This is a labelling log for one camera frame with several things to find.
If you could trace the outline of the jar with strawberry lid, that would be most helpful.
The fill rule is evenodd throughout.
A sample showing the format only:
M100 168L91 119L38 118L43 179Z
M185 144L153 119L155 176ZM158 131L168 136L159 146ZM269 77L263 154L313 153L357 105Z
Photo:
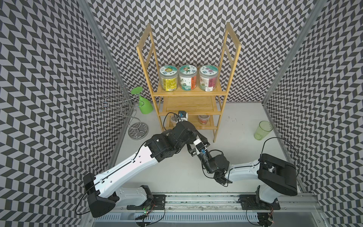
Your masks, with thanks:
M196 88L198 69L193 65L183 65L179 68L179 81L182 90L190 91Z

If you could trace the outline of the small foil-lid cup pink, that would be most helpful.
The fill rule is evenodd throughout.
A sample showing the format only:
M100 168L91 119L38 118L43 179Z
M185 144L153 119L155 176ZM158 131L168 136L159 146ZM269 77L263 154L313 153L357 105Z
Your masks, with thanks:
M210 115L199 115L198 119L201 125L206 125L210 119Z

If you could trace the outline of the sunflower seed jar yellow label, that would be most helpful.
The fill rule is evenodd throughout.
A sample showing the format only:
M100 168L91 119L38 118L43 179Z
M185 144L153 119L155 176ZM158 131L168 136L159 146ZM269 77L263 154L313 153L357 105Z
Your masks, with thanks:
M178 87L178 69L172 65L162 66L159 70L160 83L163 90L175 91Z

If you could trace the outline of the jar with pink flower lid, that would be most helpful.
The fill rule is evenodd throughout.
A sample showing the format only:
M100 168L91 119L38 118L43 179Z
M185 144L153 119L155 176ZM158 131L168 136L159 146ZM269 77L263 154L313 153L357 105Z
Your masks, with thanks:
M216 88L218 68L212 65L204 65L199 69L199 87L205 92L211 92Z

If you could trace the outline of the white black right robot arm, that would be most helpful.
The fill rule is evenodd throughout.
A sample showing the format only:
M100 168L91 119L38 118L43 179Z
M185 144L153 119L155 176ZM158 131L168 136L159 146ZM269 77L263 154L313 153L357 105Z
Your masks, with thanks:
M258 160L250 163L232 165L223 152L211 156L205 144L197 139L187 148L192 156L197 156L202 170L213 175L213 179L222 186L242 180L259 180L256 191L258 201L273 203L280 195L296 196L297 178L296 166L266 153L261 153Z

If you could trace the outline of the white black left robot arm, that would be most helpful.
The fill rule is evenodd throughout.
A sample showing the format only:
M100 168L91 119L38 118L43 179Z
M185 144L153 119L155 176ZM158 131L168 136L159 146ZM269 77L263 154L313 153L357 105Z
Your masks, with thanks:
M84 196L92 216L98 218L113 210L120 199L117 189L141 171L180 152L186 144L193 144L198 133L192 123L178 122L173 129L153 135L135 154L113 168L97 175L86 174Z

